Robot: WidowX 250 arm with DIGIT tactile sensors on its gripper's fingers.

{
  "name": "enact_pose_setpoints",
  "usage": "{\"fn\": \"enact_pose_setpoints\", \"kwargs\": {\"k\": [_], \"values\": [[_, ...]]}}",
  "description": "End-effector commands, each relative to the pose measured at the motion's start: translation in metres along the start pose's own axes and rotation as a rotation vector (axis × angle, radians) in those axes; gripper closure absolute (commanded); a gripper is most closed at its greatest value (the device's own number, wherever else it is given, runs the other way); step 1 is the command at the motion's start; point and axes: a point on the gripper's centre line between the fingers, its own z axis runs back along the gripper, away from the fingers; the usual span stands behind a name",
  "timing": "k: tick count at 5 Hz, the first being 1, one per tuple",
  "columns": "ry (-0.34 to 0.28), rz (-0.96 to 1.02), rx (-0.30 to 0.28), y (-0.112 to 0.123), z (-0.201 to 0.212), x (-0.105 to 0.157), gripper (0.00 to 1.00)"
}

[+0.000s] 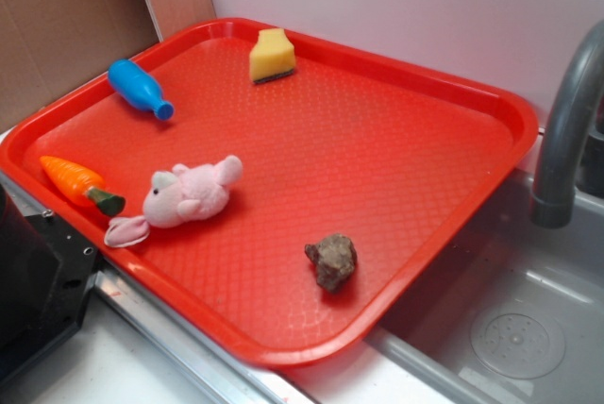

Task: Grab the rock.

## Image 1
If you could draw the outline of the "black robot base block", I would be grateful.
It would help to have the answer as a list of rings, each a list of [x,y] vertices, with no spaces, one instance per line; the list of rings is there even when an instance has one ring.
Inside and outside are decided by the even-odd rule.
[[[24,215],[1,190],[2,385],[81,329],[98,262],[59,215]]]

